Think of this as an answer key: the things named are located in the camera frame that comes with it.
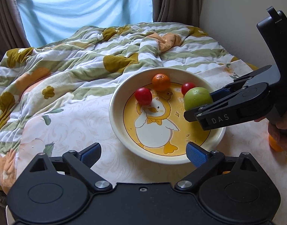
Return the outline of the person right hand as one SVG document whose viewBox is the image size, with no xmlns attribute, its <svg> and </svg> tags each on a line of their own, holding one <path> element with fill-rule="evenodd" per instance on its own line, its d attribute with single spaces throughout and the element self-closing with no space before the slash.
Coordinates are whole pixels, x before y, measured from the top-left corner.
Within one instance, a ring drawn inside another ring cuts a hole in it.
<svg viewBox="0 0 287 225">
<path fill-rule="evenodd" d="M 277 146 L 287 151 L 287 137 L 284 135 L 284 130 L 287 130 L 287 113 L 276 124 L 268 123 L 268 132 Z"/>
</svg>

